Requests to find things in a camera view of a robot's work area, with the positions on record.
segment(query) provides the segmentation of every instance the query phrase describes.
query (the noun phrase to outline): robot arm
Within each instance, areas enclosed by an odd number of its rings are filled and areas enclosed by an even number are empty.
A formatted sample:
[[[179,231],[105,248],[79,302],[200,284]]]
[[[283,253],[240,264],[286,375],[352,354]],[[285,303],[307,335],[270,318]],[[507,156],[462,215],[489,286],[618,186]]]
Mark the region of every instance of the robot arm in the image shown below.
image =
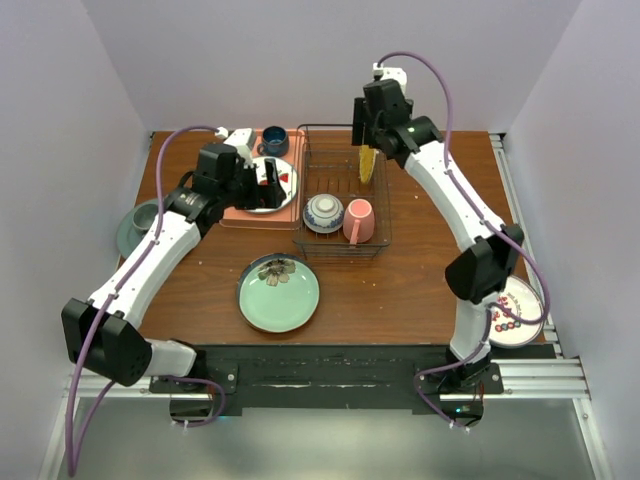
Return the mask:
[[[71,299],[62,311],[69,358],[78,359],[89,325],[115,286],[155,245],[108,306],[91,343],[85,368],[129,386],[142,376],[206,377],[202,356],[179,341],[147,340],[138,329],[151,300],[176,265],[220,221],[225,208],[275,208],[285,199],[275,160],[266,160],[267,184],[259,185],[251,151],[252,129],[236,130],[224,143],[205,145],[192,172],[192,186],[179,185],[164,201],[162,230],[158,218],[124,264],[85,302]]]
[[[407,77],[400,68],[373,66],[374,81],[354,102],[352,144],[381,150],[413,177],[446,220],[462,252],[445,270],[457,297],[456,327],[449,345],[452,361],[488,364],[489,344],[474,351],[485,337],[486,310],[504,289],[518,253],[491,232],[461,193],[463,190],[485,220],[521,245],[518,225],[505,226],[464,178],[453,158],[445,165],[442,136],[427,117],[412,118],[413,102],[404,96]],[[455,177],[461,189],[452,181]]]

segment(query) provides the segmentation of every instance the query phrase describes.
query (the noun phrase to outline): porcelain bowl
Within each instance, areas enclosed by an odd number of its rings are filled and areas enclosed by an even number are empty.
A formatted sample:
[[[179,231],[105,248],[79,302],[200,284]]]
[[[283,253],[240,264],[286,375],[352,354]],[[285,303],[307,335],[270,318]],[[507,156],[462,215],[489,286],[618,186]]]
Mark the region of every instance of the porcelain bowl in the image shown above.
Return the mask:
[[[340,230],[344,222],[344,205],[328,193],[316,195],[305,205],[303,220],[314,232],[333,233]]]

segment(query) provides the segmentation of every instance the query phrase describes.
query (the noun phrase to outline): small blue cup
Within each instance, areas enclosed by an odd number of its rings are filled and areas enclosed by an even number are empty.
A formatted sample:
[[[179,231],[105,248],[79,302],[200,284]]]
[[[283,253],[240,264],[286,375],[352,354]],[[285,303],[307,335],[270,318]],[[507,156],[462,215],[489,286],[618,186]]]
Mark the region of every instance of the small blue cup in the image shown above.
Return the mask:
[[[262,143],[258,145],[258,155],[284,157],[289,151],[289,135],[282,127],[272,126],[262,132]]]

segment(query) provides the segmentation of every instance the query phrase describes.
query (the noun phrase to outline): wire basket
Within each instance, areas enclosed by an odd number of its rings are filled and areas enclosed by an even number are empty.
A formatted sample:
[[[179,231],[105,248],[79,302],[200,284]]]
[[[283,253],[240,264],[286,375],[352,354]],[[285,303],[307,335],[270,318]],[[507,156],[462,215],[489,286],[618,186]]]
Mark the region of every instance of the wire basket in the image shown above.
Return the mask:
[[[359,178],[359,147],[351,146],[349,124],[304,124],[304,142],[298,155],[302,155],[304,174],[299,192],[302,194],[297,212],[299,226],[294,243],[305,257],[361,257],[373,258],[391,244],[391,208],[389,184],[384,157],[376,159],[373,177],[368,184]],[[330,193],[345,208],[356,198],[364,198],[373,206],[376,225],[373,237],[365,243],[351,245],[342,229],[325,234],[316,233],[302,221],[307,202],[320,193]]]

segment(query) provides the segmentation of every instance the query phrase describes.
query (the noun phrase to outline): pink cup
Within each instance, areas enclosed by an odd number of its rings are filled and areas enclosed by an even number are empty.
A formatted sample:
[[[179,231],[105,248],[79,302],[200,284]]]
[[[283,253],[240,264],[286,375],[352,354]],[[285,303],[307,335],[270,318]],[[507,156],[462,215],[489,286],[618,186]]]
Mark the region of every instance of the pink cup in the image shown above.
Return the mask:
[[[344,214],[344,224],[342,230],[349,242],[366,242],[373,237],[373,230],[376,227],[376,219],[373,215],[373,207],[362,198],[353,200]]]

